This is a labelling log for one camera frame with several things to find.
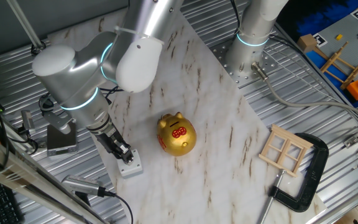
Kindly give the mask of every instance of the marble board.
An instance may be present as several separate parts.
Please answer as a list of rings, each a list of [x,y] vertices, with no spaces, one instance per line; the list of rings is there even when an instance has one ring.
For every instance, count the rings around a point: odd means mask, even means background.
[[[113,31],[124,12],[48,37],[80,50],[99,32]],[[170,33],[153,84],[141,93],[109,97],[112,120],[138,149],[144,168],[123,179],[114,156],[95,141],[117,194],[131,206],[136,224],[256,223],[278,173],[258,158],[270,133],[182,14]],[[192,122],[197,143],[187,155],[173,157],[158,143],[157,121],[178,111]],[[299,172],[297,178],[285,175],[280,188],[296,195],[302,181]],[[274,201],[265,223],[306,223],[325,209],[317,195],[303,213]]]

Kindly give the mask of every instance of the clamp handle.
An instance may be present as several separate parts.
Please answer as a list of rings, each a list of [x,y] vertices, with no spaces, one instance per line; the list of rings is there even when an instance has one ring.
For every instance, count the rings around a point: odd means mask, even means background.
[[[317,186],[323,175],[324,168],[326,166],[329,150],[327,145],[319,138],[312,136],[311,134],[296,133],[295,135],[303,138],[304,140],[314,145],[314,156],[311,160],[309,168],[307,169],[305,179],[302,183],[302,187],[297,197],[292,197],[278,187],[273,186],[269,192],[269,196],[281,202],[283,205],[296,212],[306,211],[316,193]]]

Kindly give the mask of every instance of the red object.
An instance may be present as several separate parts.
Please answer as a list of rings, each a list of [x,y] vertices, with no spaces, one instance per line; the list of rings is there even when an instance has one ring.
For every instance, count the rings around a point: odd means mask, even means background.
[[[157,135],[158,138],[158,142],[160,143],[161,148],[165,151],[165,148],[167,147],[164,143],[164,141],[162,140],[160,135]]]
[[[172,137],[179,138],[182,135],[185,135],[187,133],[187,130],[185,127],[180,127],[178,130],[172,131]]]

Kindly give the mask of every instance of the blue cloth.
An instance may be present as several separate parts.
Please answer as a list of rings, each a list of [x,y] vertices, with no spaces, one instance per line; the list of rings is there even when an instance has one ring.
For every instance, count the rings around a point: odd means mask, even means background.
[[[303,21],[298,21],[297,25],[300,36],[306,34],[313,35],[341,20],[358,8],[358,0],[348,0],[346,5],[333,3],[316,14],[305,17]]]

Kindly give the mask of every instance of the gold piggy bank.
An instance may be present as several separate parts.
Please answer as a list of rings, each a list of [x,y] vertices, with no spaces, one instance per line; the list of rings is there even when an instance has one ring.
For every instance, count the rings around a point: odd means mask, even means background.
[[[173,156],[190,152],[197,140],[193,125],[180,112],[162,116],[157,123],[157,137],[162,149]]]

